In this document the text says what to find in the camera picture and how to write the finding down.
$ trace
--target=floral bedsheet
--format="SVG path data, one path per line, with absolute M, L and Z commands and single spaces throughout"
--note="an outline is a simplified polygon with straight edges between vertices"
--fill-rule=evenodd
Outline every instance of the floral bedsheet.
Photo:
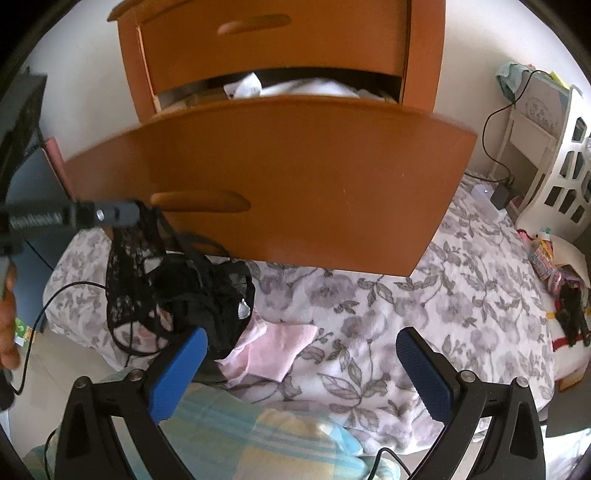
M 511 221 L 482 219 L 469 193 L 473 185 L 464 177 L 408 278 L 248 261 L 255 307 L 265 320 L 314 323 L 319 331 L 283 382 L 247 378 L 231 392 L 275 408 L 326 411 L 367 453 L 380 446 L 399 453 L 425 449 L 443 425 L 428 415 L 395 347 L 398 331 L 414 326 L 458 370 L 504 383 L 521 375 L 529 380 L 537 407 L 548 403 L 554 360 L 543 287 Z M 104 281 L 108 249 L 102 231 L 78 234 L 45 297 L 70 281 Z M 106 330 L 105 311 L 103 292 L 80 287 L 59 295 L 47 316 L 52 330 L 122 368 L 126 355 Z M 133 341 L 146 340 L 139 332 Z M 480 430 L 486 427 L 482 420 Z

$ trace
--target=pillow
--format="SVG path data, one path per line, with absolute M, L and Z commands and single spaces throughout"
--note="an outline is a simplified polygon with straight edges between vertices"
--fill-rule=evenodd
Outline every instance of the pillow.
M 160 426 L 199 480 L 365 480 L 374 464 L 374 457 L 363 456 L 361 444 L 330 419 L 243 403 L 201 384 L 189 387 L 172 418 Z M 122 421 L 116 429 L 138 480 L 150 479 Z M 52 470 L 57 437 L 48 450 Z M 25 457 L 39 480 L 46 480 L 43 449 Z M 375 478 L 398 480 L 400 468 L 382 458 Z

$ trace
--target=finger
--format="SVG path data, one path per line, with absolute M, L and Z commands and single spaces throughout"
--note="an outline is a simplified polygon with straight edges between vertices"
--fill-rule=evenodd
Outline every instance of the finger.
M 14 293 L 7 290 L 4 299 L 0 301 L 0 335 L 5 329 L 12 330 L 14 334 L 14 319 L 17 316 L 17 301 Z
M 9 352 L 0 355 L 0 362 L 5 368 L 8 368 L 9 370 L 16 370 L 21 364 L 21 355 L 13 345 Z
M 14 349 L 14 328 L 0 330 L 0 356 Z
M 5 286 L 8 290 L 13 291 L 14 287 L 17 284 L 17 268 L 14 263 L 10 263 L 10 267 L 8 267 L 8 272 L 6 274 Z

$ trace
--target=drawer handle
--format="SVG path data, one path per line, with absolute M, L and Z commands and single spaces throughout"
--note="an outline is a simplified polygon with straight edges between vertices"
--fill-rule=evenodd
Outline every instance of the drawer handle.
M 217 29 L 218 35 L 231 35 L 234 33 L 253 32 L 266 30 L 268 28 L 285 27 L 291 23 L 291 17 L 284 14 L 257 15 L 256 17 L 245 18 L 226 22 Z
M 228 190 L 185 190 L 154 193 L 150 201 L 163 212 L 247 212 L 251 203 Z

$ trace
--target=black cable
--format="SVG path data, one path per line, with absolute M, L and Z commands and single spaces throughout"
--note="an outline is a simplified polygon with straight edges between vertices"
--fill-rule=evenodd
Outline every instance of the black cable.
M 477 179 L 477 180 L 482 180 L 482 181 L 487 181 L 489 183 L 503 183 L 507 180 L 511 181 L 511 184 L 513 183 L 513 181 L 515 180 L 515 176 L 511 174 L 511 170 L 509 169 L 509 167 L 507 165 L 505 165 L 503 162 L 498 161 L 496 158 L 493 158 L 492 155 L 490 153 L 488 153 L 488 150 L 486 149 L 486 146 L 484 144 L 484 135 L 486 132 L 486 127 L 488 126 L 488 122 L 491 120 L 491 118 L 493 116 L 495 116 L 496 114 L 502 112 L 503 110 L 507 110 L 508 108 L 512 107 L 513 105 L 515 105 L 519 99 L 521 99 L 521 97 L 523 96 L 523 94 L 525 93 L 525 91 L 527 90 L 527 86 L 530 84 L 530 80 L 531 78 L 534 76 L 534 73 L 545 73 L 546 75 L 548 75 L 548 73 L 545 70 L 533 70 L 530 73 L 529 78 L 527 79 L 527 82 L 525 82 L 525 86 L 523 87 L 523 90 L 521 91 L 521 93 L 519 94 L 519 96 L 513 100 L 509 105 L 504 106 L 503 108 L 499 108 L 498 110 L 495 110 L 494 112 L 492 112 L 486 119 L 486 121 L 484 122 L 484 127 L 482 127 L 482 149 L 484 150 L 484 153 L 488 156 L 488 158 L 490 158 L 493 162 L 498 163 L 501 167 L 503 167 L 508 175 L 504 178 L 504 179 L 500 179 L 500 180 L 491 180 L 491 179 L 485 179 L 483 177 L 477 177 L 476 175 L 472 175 L 470 173 L 465 173 L 464 175 L 471 177 L 473 179 Z
M 411 476 L 411 472 L 408 469 L 408 467 L 404 464 L 404 462 L 400 459 L 400 457 L 398 455 L 396 455 L 391 449 L 389 449 L 388 447 L 383 447 L 380 448 L 380 450 L 378 450 L 378 454 L 375 456 L 375 462 L 374 462 L 374 466 L 371 469 L 371 472 L 369 473 L 369 477 L 368 480 L 374 480 L 375 477 L 375 472 L 378 471 L 378 467 L 379 467 L 379 460 L 382 457 L 382 453 L 384 452 L 388 452 L 390 455 L 392 455 L 392 457 L 394 457 L 394 460 L 396 460 L 398 462 L 398 464 L 404 468 L 404 471 L 408 474 L 408 476 Z
M 35 253 L 35 255 L 39 257 L 39 260 L 41 260 L 43 263 L 45 263 L 45 265 L 47 265 L 47 268 L 49 268 L 53 272 L 55 270 L 55 267 L 52 267 L 49 264 L 49 262 L 47 260 L 45 260 L 45 258 L 43 258 L 43 256 L 35 249 L 35 247 L 31 244 L 31 242 L 29 240 L 25 240 L 25 242 L 27 243 L 29 248 L 31 250 L 33 250 L 33 253 Z
M 43 467 L 45 467 L 45 474 L 47 475 L 47 480 L 51 480 L 51 477 L 49 475 L 49 466 L 47 465 L 47 450 L 49 449 L 49 442 L 56 434 L 56 431 L 57 429 L 55 429 L 53 432 L 49 434 L 49 437 L 47 437 L 47 441 L 45 442 L 45 449 L 43 450 Z
M 47 300 L 47 303 L 43 306 L 43 308 L 39 312 L 39 315 L 37 316 L 37 320 L 35 320 L 35 323 L 33 324 L 33 335 L 35 335 L 35 331 L 37 330 L 37 325 L 39 324 L 39 321 L 43 318 L 45 311 L 47 310 L 50 303 L 65 289 L 70 288 L 70 287 L 75 287 L 77 285 L 90 285 L 92 287 L 98 287 L 98 288 L 102 288 L 103 290 L 106 290 L 104 285 L 101 285 L 99 283 L 94 283 L 91 281 L 75 281 L 72 283 L 68 283 L 68 285 L 64 285 L 57 292 L 55 292 L 49 300 Z M 29 340 L 29 347 L 27 348 L 27 356 L 25 357 L 25 364 L 22 368 L 21 387 L 18 390 L 16 390 L 14 388 L 14 386 L 11 385 L 12 391 L 14 392 L 15 395 L 21 395 L 22 391 L 25 388 L 25 380 L 27 379 L 27 368 L 29 365 L 29 357 L 31 356 L 31 347 L 33 346 L 33 335 L 31 335 L 31 339 Z

